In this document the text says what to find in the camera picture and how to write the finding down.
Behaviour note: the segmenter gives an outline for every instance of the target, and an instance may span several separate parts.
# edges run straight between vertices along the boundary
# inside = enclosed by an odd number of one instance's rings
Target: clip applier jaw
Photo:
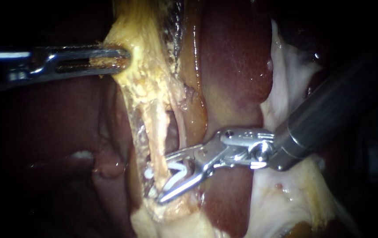
[[[175,183],[158,196],[158,203],[165,204],[196,187],[212,176],[219,167],[249,166],[251,169],[267,167],[272,153],[273,134],[264,129],[226,128],[217,131],[205,144],[199,144],[166,155],[168,163],[193,160],[193,174]]]

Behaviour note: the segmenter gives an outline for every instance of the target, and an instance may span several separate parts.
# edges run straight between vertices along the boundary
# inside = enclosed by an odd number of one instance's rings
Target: metal instrument
[[[117,63],[91,65],[90,58],[112,58]],[[6,77],[0,91],[17,86],[79,76],[116,74],[126,68],[130,54],[123,48],[106,49],[99,45],[35,47],[31,51],[0,52]]]
[[[199,185],[220,167],[286,171],[334,138],[378,102],[378,54],[366,53],[335,71],[275,131],[225,128],[206,144],[166,155],[193,160],[193,175],[158,196],[163,204]]]
[[[168,163],[193,160],[193,174],[175,183],[158,196],[160,204],[167,203],[199,185],[220,167],[249,166],[251,169],[267,167],[273,152],[273,134],[265,129],[225,128],[215,133],[205,144],[188,147],[166,156]]]

